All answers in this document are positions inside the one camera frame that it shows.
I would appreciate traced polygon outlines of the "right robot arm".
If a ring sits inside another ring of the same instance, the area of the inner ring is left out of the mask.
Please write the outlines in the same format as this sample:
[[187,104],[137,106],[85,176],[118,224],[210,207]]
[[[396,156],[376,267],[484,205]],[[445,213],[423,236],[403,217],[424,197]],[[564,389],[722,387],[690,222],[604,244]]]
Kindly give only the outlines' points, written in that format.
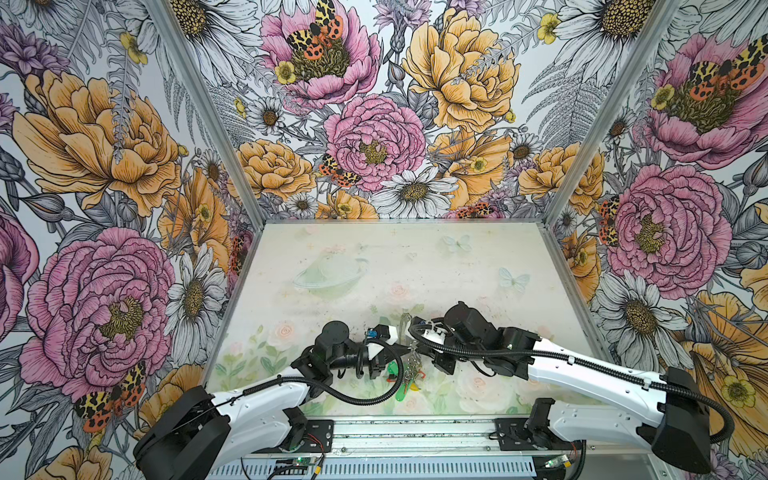
[[460,361],[480,361],[497,376],[554,385],[592,399],[586,406],[536,399],[526,419],[498,423],[502,447],[554,450],[605,442],[643,449],[684,472],[710,474],[712,445],[735,430],[728,410],[703,395],[685,370],[669,368],[660,374],[619,367],[534,332],[496,327],[463,302],[431,321],[412,320],[408,332],[447,375]]

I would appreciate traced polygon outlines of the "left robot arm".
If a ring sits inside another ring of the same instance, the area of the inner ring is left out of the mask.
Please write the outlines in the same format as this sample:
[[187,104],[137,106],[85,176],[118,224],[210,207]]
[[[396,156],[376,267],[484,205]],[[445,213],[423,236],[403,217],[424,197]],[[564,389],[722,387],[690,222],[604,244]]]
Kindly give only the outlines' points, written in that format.
[[[204,479],[215,468],[259,452],[329,449],[332,424],[311,421],[302,406],[322,394],[352,406],[373,406],[404,384],[404,357],[395,327],[378,325],[354,341],[349,327],[331,321],[288,368],[243,389],[210,393],[197,386],[176,400],[134,448],[147,479]],[[395,364],[389,389],[373,398],[344,394],[334,378],[352,371],[377,378]]]

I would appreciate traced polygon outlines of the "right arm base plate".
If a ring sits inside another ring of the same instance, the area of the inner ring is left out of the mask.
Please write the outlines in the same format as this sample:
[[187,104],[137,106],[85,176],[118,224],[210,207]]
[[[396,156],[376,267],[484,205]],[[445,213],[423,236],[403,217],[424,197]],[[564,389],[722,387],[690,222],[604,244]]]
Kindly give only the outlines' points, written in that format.
[[575,451],[579,453],[583,443],[566,441],[557,437],[548,426],[527,425],[528,418],[501,417],[494,421],[494,429],[488,439],[496,441],[501,451]]

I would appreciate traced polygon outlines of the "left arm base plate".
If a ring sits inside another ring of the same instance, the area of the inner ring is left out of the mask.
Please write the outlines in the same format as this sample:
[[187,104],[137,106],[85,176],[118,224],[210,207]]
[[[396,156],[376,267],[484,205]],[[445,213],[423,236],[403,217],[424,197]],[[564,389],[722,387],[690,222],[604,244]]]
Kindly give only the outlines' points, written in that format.
[[309,419],[302,428],[292,428],[288,436],[276,447],[257,450],[267,453],[330,453],[333,446],[335,422]]

